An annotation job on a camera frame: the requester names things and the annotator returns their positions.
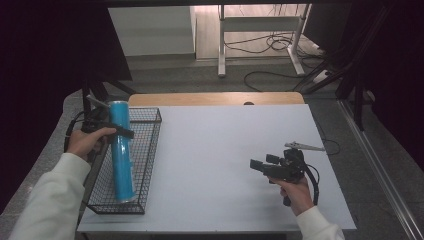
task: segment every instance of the black panel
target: black panel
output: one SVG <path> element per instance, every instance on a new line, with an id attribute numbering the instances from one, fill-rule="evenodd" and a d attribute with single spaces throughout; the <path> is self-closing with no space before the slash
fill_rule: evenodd
<path id="1" fill-rule="evenodd" d="M 313 4 L 303 34 L 331 54 L 339 49 L 350 3 Z"/>
<path id="2" fill-rule="evenodd" d="M 1 211 L 50 138 L 63 100 L 81 89 L 84 76 L 131 79 L 106 8 L 22 6 L 0 6 Z"/>
<path id="3" fill-rule="evenodd" d="M 423 1 L 397 1 L 363 63 L 384 126 L 424 170 Z"/>

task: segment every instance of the wire basket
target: wire basket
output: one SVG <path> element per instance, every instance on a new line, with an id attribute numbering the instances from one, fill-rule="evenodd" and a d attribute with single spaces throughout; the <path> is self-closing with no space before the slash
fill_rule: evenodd
<path id="1" fill-rule="evenodd" d="M 136 199 L 119 203 L 115 199 L 111 148 L 108 147 L 100 165 L 87 203 L 97 214 L 144 214 L 150 179 L 153 171 L 156 146 L 162 117 L 158 108 L 130 108 L 130 128 L 134 138 L 130 141 L 130 158 L 133 162 L 133 183 Z"/>

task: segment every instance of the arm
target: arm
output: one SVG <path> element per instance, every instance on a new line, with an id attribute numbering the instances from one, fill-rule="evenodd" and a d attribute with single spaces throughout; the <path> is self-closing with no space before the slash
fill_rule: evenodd
<path id="1" fill-rule="evenodd" d="M 296 221 L 302 232 L 303 239 L 309 240 L 341 240 L 344 239 L 342 230 L 336 224 L 331 224 L 314 206 L 309 192 L 308 181 L 303 177 L 299 183 L 293 184 L 283 180 L 269 178 L 281 186 L 281 195 L 288 196 L 291 208 L 296 215 Z"/>
<path id="2" fill-rule="evenodd" d="M 104 128 L 89 135 L 72 134 L 67 153 L 32 189 L 10 239 L 74 239 L 83 183 L 90 171 L 84 159 L 98 139 L 115 131 Z"/>

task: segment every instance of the white table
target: white table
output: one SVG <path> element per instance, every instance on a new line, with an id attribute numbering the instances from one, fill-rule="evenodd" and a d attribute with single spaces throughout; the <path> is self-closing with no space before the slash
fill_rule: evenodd
<path id="1" fill-rule="evenodd" d="M 145 215 L 85 210 L 80 232 L 277 233 L 299 231 L 279 188 L 250 159 L 283 156 L 286 142 L 322 147 L 308 105 L 164 106 Z M 303 151 L 321 175 L 318 207 L 355 229 L 325 152 Z"/>

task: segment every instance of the white sleeve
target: white sleeve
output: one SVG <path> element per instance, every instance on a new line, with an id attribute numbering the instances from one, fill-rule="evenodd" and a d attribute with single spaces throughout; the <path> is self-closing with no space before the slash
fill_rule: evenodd
<path id="1" fill-rule="evenodd" d="M 89 171 L 90 165 L 78 156 L 62 154 L 32 189 L 9 239 L 74 239 Z"/>
<path id="2" fill-rule="evenodd" d="M 316 206 L 301 213 L 296 220 L 304 240 L 344 239 L 340 227 L 329 223 Z"/>

